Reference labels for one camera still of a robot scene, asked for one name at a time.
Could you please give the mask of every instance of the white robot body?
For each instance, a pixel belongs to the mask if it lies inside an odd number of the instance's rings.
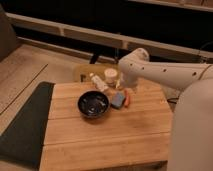
[[[213,171],[213,66],[148,62],[140,52],[119,61],[123,86],[137,86],[144,77],[183,92],[174,111],[168,171]]]

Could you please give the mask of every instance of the small bottle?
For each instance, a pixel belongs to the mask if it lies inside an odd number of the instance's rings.
[[[101,92],[105,92],[109,89],[108,85],[94,73],[90,73],[91,81],[95,84],[96,88]]]

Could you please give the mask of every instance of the blue sponge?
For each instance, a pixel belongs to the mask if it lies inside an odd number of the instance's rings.
[[[120,109],[123,105],[123,102],[125,100],[125,96],[123,95],[123,93],[116,93],[111,101],[111,106],[115,109]]]

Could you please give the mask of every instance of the dark green mat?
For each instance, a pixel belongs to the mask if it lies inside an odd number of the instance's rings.
[[[39,168],[54,84],[40,83],[0,137],[0,158]]]

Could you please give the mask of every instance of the table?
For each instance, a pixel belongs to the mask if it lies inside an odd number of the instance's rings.
[[[56,84],[40,170],[93,170],[166,161],[172,112],[160,85],[140,80],[128,108],[81,117],[77,101],[90,82]]]

